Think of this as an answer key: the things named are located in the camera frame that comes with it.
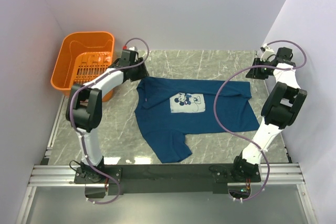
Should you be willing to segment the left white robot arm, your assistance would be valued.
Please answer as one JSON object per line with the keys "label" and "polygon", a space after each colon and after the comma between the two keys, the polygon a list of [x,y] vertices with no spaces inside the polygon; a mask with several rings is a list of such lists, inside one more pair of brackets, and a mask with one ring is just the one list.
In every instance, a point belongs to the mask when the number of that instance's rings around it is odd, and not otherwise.
{"label": "left white robot arm", "polygon": [[102,99],[114,88],[126,81],[137,81],[147,77],[145,61],[149,56],[139,57],[134,48],[123,49],[101,75],[84,84],[74,84],[70,90],[66,119],[74,129],[81,147],[81,170],[91,182],[104,179],[103,154],[99,147],[98,126],[102,120]]}

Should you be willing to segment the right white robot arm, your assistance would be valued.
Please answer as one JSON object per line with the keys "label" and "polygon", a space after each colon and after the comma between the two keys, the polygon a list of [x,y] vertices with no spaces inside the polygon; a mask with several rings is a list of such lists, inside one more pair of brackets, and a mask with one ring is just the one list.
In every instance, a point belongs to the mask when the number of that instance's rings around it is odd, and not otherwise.
{"label": "right white robot arm", "polygon": [[249,70],[246,78],[265,80],[273,76],[276,84],[261,110],[262,121],[253,142],[236,156],[230,169],[232,179],[238,182],[259,179],[263,153],[283,129],[294,123],[307,97],[307,91],[297,83],[292,50],[281,47],[274,52],[267,44],[260,49],[261,57],[253,62],[258,68]]}

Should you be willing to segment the blue mickey mouse t-shirt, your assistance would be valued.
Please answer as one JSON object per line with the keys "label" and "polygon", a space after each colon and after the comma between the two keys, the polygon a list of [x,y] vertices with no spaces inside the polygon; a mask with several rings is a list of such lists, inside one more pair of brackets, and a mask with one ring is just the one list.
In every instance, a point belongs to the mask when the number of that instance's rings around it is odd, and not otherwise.
{"label": "blue mickey mouse t-shirt", "polygon": [[137,87],[139,130],[161,163],[176,163],[192,152],[187,134],[249,132],[259,123],[249,104],[250,83],[146,77]]}

